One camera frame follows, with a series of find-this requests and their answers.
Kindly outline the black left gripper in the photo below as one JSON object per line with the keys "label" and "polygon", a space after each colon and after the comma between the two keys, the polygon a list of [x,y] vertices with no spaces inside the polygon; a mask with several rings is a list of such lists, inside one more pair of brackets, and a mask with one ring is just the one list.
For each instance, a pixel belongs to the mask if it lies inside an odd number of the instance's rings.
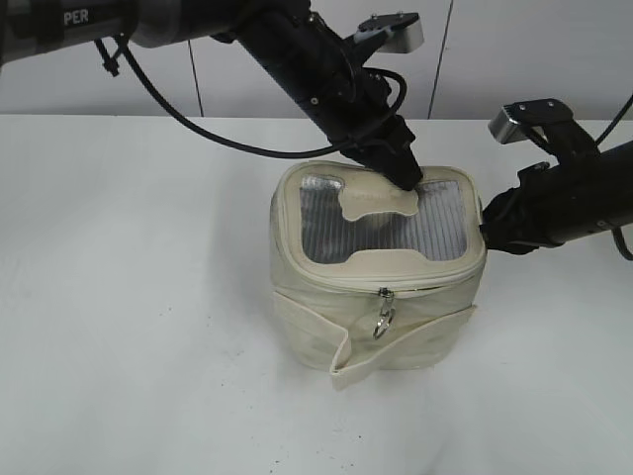
{"label": "black left gripper", "polygon": [[414,133],[403,118],[395,118],[401,99],[389,101],[390,80],[401,76],[381,68],[365,68],[352,53],[341,55],[339,68],[296,100],[298,107],[345,157],[383,175],[404,191],[422,179],[410,149]]}

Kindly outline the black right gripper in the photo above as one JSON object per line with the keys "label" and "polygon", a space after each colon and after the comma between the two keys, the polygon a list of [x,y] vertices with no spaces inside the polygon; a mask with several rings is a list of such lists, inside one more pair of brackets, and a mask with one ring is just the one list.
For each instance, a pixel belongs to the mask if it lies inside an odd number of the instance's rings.
{"label": "black right gripper", "polygon": [[495,196],[480,231],[487,249],[525,255],[559,247],[584,235],[581,200],[584,165],[539,162],[517,173],[519,185]]}

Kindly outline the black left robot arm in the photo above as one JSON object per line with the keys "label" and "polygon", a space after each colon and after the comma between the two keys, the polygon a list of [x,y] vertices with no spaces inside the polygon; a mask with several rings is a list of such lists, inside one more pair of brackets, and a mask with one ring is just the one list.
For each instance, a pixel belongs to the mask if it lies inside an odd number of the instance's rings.
{"label": "black left robot arm", "polygon": [[422,44],[416,13],[379,15],[342,37],[307,1],[5,1],[3,63],[83,44],[100,47],[112,74],[131,48],[160,48],[209,37],[241,45],[338,152],[403,190],[421,180],[414,134],[400,115],[406,81],[368,65],[376,52],[407,53]]}

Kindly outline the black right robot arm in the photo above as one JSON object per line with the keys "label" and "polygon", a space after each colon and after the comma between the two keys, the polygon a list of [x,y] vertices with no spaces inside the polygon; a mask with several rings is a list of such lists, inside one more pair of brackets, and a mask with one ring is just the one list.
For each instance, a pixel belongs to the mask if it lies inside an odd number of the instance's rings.
{"label": "black right robot arm", "polygon": [[487,248],[524,255],[632,223],[632,143],[570,166],[540,162],[495,196],[480,225]]}

